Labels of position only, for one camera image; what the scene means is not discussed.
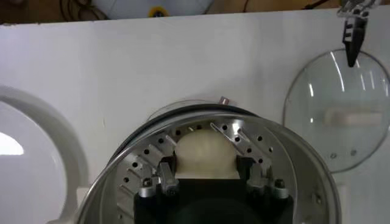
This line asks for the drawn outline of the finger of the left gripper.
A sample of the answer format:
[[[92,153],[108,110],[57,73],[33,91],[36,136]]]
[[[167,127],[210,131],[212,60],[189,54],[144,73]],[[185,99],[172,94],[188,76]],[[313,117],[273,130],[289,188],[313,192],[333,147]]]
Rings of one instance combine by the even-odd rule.
[[[344,18],[342,43],[345,46],[347,64],[354,67],[366,34],[370,10],[381,4],[381,0],[342,0],[337,15]]]

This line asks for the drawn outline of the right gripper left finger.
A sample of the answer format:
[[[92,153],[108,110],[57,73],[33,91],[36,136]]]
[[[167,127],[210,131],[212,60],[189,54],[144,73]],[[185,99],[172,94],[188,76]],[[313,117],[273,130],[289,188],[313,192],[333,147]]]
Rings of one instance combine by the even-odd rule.
[[[179,192],[179,180],[175,177],[176,165],[175,156],[163,157],[158,163],[155,173],[149,165],[145,165],[138,195],[141,198],[154,197],[158,192],[157,186],[160,186],[160,192],[163,195],[176,196]]]

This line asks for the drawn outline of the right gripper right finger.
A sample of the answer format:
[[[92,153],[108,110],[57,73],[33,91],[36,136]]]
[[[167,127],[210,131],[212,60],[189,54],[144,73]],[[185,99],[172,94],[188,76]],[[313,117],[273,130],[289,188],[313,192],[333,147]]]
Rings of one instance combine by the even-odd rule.
[[[244,180],[251,194],[263,197],[270,196],[276,200],[286,200],[289,190],[282,178],[274,176],[273,167],[263,169],[262,163],[256,163],[253,158],[237,156],[236,169],[240,180]]]

